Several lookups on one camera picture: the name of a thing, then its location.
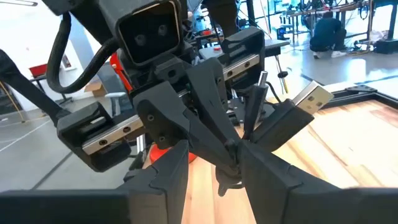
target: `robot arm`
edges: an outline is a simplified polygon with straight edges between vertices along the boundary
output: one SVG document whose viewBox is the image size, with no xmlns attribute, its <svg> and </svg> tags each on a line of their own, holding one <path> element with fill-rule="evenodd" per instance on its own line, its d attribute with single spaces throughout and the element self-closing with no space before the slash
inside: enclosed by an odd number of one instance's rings
<svg viewBox="0 0 398 224">
<path fill-rule="evenodd" d="M 173 149 L 114 190 L 0 194 L 0 217 L 5 223 L 180 223 L 188 151 L 216 166 L 219 195 L 228 189 L 246 189 L 257 223 L 395 223 L 398 219 L 396 189 L 342 190 L 271 153 L 333 97 L 316 83 L 276 105 L 256 129 L 256 119 L 245 121 L 245 138 L 238 136 L 226 115 L 226 85 L 251 90 L 245 110 L 256 117 L 256 102 L 264 101 L 267 90 L 253 85 L 264 70 L 260 30 L 251 27 L 231 35 L 222 43 L 223 55 L 192 66 L 187 63 L 191 48 L 181 38 L 177 0 L 44 2 L 54 13 L 64 14 L 66 21 L 51 57 L 63 53 L 71 12 L 103 44 L 104 53 L 99 52 L 98 58 L 113 53 L 113 44 L 105 43 L 116 42 L 124 70 L 140 80 L 129 93 L 137 115 L 111 118 L 94 103 L 56 117 L 61 141 L 98 172 L 128 157 L 126 136 L 149 133 L 160 148 Z M 84 9 L 92 11 L 83 16 Z M 138 21 L 151 24 L 136 28 Z M 58 60 L 53 57 L 49 62 L 55 68 Z M 92 75 L 95 68 L 85 74 Z M 47 75 L 57 84 L 55 70 Z M 85 76 L 81 80 L 88 82 Z"/>
</svg>

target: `concrete floor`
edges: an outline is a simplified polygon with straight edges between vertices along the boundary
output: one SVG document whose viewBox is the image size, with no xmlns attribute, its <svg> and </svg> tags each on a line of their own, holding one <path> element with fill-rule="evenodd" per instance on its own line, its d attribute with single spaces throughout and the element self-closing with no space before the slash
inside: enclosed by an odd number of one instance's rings
<svg viewBox="0 0 398 224">
<path fill-rule="evenodd" d="M 88 98 L 67 105 L 71 111 L 94 102 Z M 99 99 L 110 108 L 107 99 Z M 58 139 L 56 129 L 40 111 L 0 116 L 0 192 L 16 189 L 112 189 L 123 182 L 128 159 L 105 173 L 96 173 Z"/>
<path fill-rule="evenodd" d="M 312 52 L 301 46 L 288 46 L 279 56 L 283 70 L 289 72 L 290 92 L 298 93 L 310 80 L 322 84 L 363 83 L 398 98 L 398 54 L 366 54 L 314 60 Z M 268 80 L 282 93 L 274 58 L 266 59 Z M 66 105 L 71 111 L 94 102 L 88 98 Z M 109 101 L 100 98 L 109 109 Z M 109 171 L 92 171 L 57 138 L 55 128 L 40 110 L 23 112 L 29 122 L 21 123 L 17 113 L 0 116 L 0 191 L 11 189 L 111 189 L 122 184 L 132 162 L 128 159 Z"/>
</svg>

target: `table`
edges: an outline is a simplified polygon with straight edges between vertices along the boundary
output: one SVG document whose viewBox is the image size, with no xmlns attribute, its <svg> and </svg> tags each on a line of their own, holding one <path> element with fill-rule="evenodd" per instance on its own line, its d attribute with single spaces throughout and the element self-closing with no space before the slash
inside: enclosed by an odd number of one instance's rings
<svg viewBox="0 0 398 224">
<path fill-rule="evenodd" d="M 286 40 L 265 40 L 266 41 L 266 57 L 272 57 L 280 55 L 280 48 L 289 45 L 289 41 Z M 211 57 L 217 57 L 223 53 L 222 50 L 214 50 L 214 47 L 208 47 L 199 50 L 199 54 L 203 59 Z"/>
<path fill-rule="evenodd" d="M 219 38 L 221 41 L 224 40 L 224 36 L 221 34 L 219 34 Z M 198 49 L 202 49 L 201 41 L 206 39 L 210 41 L 210 45 L 212 42 L 218 42 L 217 35 L 215 33 L 197 36 L 195 37 L 195 43 Z"/>
<path fill-rule="evenodd" d="M 274 154 L 341 188 L 398 187 L 397 135 L 398 111 L 367 101 L 318 112 Z M 230 189 L 224 197 L 217 189 L 215 167 L 198 157 L 189 165 L 182 223 L 256 223 L 244 189 Z"/>
<path fill-rule="evenodd" d="M 362 6 L 368 6 L 369 5 L 369 1 L 365 1 L 362 2 Z M 359 7 L 359 3 L 349 3 L 349 4 L 342 4 L 340 6 L 335 6 L 332 9 L 311 9 L 311 10 L 307 10 L 307 11 L 299 11 L 299 12 L 294 12 L 291 14 L 287 14 L 287 16 L 290 16 L 292 18 L 292 33 L 293 33 L 293 38 L 292 41 L 293 43 L 295 42 L 295 35 L 299 35 L 300 33 L 296 32 L 295 29 L 298 30 L 299 28 L 299 22 L 298 22 L 298 16 L 302 16 L 302 15 L 311 15 L 311 24 L 310 27 L 313 28 L 314 27 L 314 21 L 315 21 L 315 14 L 324 14 L 326 12 L 335 12 L 336 13 L 336 19 L 339 19 L 341 21 L 341 25 L 343 26 L 343 28 L 345 28 L 345 24 L 346 24 L 346 12 L 347 11 L 352 11 L 355 10 Z M 351 38 L 351 37 L 355 37 L 357 35 L 362 35 L 362 34 L 367 34 L 369 32 L 369 26 L 368 26 L 368 31 L 367 32 L 362 32 L 362 33 L 358 33 L 358 34 L 353 34 L 353 35 L 347 35 L 346 38 Z"/>
<path fill-rule="evenodd" d="M 40 81 L 45 80 L 45 79 L 47 79 L 47 77 L 45 75 L 40 75 L 40 76 L 37 76 L 29 81 L 36 82 L 39 89 L 42 90 L 43 93 L 45 93 L 42 84 L 40 84 Z M 65 94 L 63 94 L 63 93 L 61 93 L 61 95 L 62 95 L 63 100 L 59 103 L 60 105 L 63 103 L 66 103 L 68 101 L 72 101 L 72 97 L 66 97 Z"/>
</svg>

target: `black pants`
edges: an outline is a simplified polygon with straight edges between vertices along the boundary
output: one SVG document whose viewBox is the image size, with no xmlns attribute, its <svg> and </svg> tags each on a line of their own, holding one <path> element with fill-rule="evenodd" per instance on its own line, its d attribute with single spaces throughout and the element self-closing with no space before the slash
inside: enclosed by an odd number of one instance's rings
<svg viewBox="0 0 398 224">
<path fill-rule="evenodd" d="M 182 19 L 187 18 L 187 0 L 181 0 Z M 209 15 L 219 24 L 225 37 L 229 37 L 239 31 L 236 26 L 238 8 L 236 0 L 203 0 L 202 2 L 208 9 Z"/>
<path fill-rule="evenodd" d="M 345 29 L 335 32 L 333 43 L 331 44 L 324 44 L 318 37 L 312 37 L 310 41 L 310 49 L 314 52 L 324 52 L 331 50 L 333 46 L 335 46 L 333 50 L 344 50 L 344 40 L 346 38 L 346 34 L 347 30 Z"/>
</svg>

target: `metal frame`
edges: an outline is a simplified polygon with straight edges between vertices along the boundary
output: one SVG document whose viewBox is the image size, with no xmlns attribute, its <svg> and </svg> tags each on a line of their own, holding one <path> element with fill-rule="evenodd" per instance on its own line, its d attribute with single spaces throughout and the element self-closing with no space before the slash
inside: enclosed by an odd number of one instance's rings
<svg viewBox="0 0 398 224">
<path fill-rule="evenodd" d="M 344 106 L 352 103 L 359 103 L 368 100 L 377 100 L 387 106 L 398 109 L 398 99 L 377 91 L 375 88 L 366 85 L 349 87 L 341 91 L 333 92 L 334 98 L 322 109 Z"/>
</svg>

